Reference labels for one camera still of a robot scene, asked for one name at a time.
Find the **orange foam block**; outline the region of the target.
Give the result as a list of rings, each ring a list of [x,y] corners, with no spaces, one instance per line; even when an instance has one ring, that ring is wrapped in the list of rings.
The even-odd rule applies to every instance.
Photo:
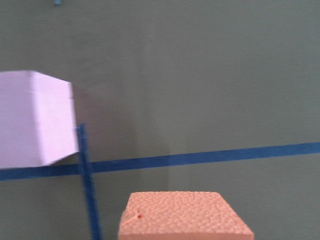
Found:
[[[130,194],[119,240],[253,240],[253,231],[217,192]]]

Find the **pink foam block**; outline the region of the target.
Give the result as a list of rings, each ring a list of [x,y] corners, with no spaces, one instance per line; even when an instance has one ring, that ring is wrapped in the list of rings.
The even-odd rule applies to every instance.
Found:
[[[79,151],[72,84],[33,70],[0,74],[0,167],[43,167]]]

